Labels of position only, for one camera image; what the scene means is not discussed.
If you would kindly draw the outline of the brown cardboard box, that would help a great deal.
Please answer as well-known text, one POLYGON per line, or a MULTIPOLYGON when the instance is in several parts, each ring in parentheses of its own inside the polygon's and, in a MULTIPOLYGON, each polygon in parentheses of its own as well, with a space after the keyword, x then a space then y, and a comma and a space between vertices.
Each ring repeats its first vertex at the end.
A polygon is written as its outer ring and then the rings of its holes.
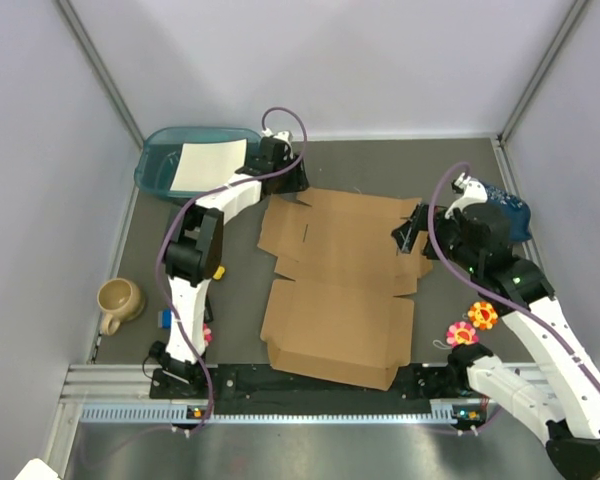
POLYGON ((271 198, 258 246, 275 256, 260 338, 272 368, 386 391, 411 361, 418 281, 432 269, 391 233, 419 204, 310 188, 271 198))

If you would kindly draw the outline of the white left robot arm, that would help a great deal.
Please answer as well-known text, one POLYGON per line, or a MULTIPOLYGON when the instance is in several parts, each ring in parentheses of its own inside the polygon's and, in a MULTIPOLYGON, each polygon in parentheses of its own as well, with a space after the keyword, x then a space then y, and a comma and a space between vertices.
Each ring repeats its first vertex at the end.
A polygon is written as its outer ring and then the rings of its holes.
POLYGON ((159 253, 170 288, 170 335, 167 343, 154 343, 149 356, 183 395, 200 394, 210 377, 202 363, 205 313, 208 288, 221 266, 225 224, 268 195, 308 187, 303 155, 293 151, 292 134, 266 129, 258 153, 227 183, 194 196, 176 213, 159 253))

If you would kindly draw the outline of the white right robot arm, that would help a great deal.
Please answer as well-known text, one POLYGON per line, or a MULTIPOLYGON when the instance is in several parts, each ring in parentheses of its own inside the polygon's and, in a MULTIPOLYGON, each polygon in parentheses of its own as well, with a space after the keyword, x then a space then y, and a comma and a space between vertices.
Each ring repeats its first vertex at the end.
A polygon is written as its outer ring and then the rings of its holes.
POLYGON ((600 478, 600 371, 564 316, 555 289, 533 261, 513 251, 511 221, 487 186, 460 164, 443 179, 448 207, 420 202, 392 232, 400 252, 440 261, 490 303, 529 352, 552 391, 535 387, 480 343, 452 348, 447 384, 494 400, 540 441, 566 479, 600 478))

